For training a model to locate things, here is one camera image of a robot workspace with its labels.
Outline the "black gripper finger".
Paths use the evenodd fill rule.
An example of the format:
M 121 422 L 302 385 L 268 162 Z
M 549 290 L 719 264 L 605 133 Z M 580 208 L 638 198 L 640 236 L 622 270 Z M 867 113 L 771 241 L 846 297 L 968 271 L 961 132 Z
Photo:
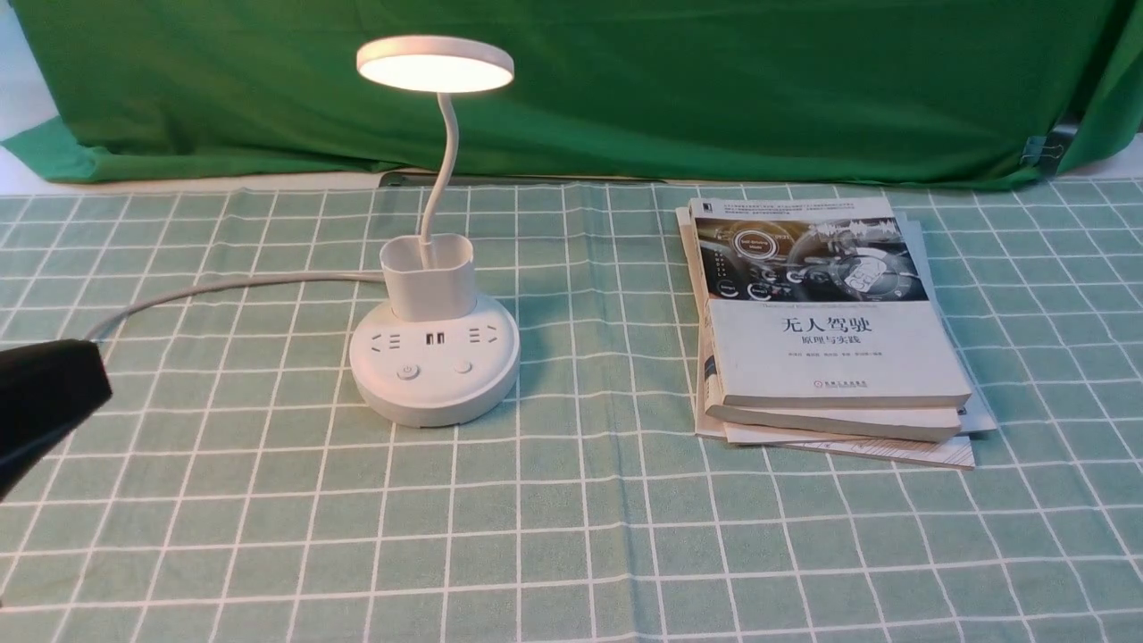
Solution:
M 94 341 L 67 338 L 1 351 L 1 499 L 111 397 Z

